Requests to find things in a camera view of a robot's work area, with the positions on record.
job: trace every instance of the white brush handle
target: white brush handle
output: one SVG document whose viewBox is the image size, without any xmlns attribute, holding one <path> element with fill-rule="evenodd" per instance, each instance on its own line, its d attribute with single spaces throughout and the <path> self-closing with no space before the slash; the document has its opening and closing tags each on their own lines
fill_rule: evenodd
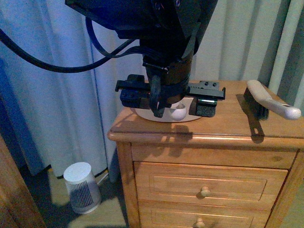
<svg viewBox="0 0 304 228">
<path fill-rule="evenodd" d="M 300 109 L 273 100 L 259 81 L 247 81 L 247 87 L 253 98 L 263 107 L 273 111 L 287 120 L 297 120 L 300 118 Z"/>
</svg>

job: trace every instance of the wooden chest of drawers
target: wooden chest of drawers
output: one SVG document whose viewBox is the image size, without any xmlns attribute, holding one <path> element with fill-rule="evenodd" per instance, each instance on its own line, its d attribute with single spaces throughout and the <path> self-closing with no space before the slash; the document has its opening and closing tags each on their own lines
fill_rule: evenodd
<svg viewBox="0 0 304 228">
<path fill-rule="evenodd" d="M 124 108 L 116 141 L 132 228 L 278 228 L 304 178 L 304 119 L 257 121 L 245 82 L 212 118 L 156 123 Z"/>
</svg>

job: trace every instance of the nightstand top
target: nightstand top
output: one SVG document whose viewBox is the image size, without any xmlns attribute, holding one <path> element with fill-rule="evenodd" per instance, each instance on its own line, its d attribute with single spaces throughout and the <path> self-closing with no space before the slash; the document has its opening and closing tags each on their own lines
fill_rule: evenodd
<svg viewBox="0 0 304 228">
<path fill-rule="evenodd" d="M 220 81 L 226 99 L 218 101 L 216 115 L 184 123 L 158 123 L 124 108 L 108 137 L 114 141 L 147 143 L 227 144 L 304 148 L 304 118 L 290 121 L 270 111 L 258 121 L 244 100 L 245 81 Z"/>
</svg>

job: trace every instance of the wooden knob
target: wooden knob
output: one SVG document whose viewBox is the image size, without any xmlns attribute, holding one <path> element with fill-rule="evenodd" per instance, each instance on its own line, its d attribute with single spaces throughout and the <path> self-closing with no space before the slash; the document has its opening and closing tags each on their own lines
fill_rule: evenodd
<svg viewBox="0 0 304 228">
<path fill-rule="evenodd" d="M 198 220 L 196 221 L 196 223 L 193 226 L 194 228 L 204 228 L 205 227 L 205 223 L 203 223 L 203 220 L 198 218 Z"/>
<path fill-rule="evenodd" d="M 200 190 L 200 194 L 202 197 L 208 197 L 211 194 L 211 192 L 208 187 L 202 187 Z"/>
</svg>

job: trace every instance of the white space heater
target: white space heater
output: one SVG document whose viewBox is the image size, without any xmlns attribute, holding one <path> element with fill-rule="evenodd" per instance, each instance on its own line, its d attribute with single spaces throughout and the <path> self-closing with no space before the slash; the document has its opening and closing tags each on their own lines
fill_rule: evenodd
<svg viewBox="0 0 304 228">
<path fill-rule="evenodd" d="M 72 164 L 64 171 L 63 177 L 75 213 L 87 214 L 98 207 L 101 194 L 90 164 Z"/>
</svg>

